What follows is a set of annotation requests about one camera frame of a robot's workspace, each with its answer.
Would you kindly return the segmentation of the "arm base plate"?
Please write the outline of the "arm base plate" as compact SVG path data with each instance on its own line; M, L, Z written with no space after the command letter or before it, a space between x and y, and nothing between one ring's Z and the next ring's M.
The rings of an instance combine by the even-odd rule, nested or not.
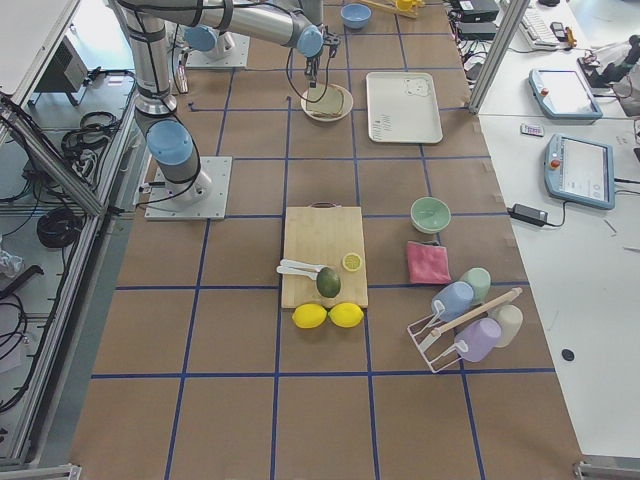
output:
M235 43L235 47L227 56L212 58L208 55L191 50L187 45L188 55L186 66L191 69L228 70L243 69L247 65L250 39L247 36L225 32Z
M144 217L149 221L223 220L226 215L232 158L203 156L201 171L193 184L167 183L157 170Z

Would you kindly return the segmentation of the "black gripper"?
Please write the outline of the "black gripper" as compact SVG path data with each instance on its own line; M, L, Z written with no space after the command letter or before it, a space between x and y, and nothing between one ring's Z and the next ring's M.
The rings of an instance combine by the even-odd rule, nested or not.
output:
M324 49L328 49L328 57L333 59L340 44L340 36L332 33L328 28L306 27L303 30L303 56L306 58L305 77L310 88L317 86L320 57Z

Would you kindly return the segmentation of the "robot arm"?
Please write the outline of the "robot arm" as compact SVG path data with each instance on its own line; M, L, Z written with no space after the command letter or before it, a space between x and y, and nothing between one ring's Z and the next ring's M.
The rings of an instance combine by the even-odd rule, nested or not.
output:
M188 69L242 67L241 43L255 38L305 59L317 80L340 39L324 23L320 1L118 1L134 62L135 118L164 177L165 200L198 197L207 178L198 148L177 117Z
M184 40L191 50L198 51L212 58L222 58L235 47L234 41L226 34L206 26L186 27Z

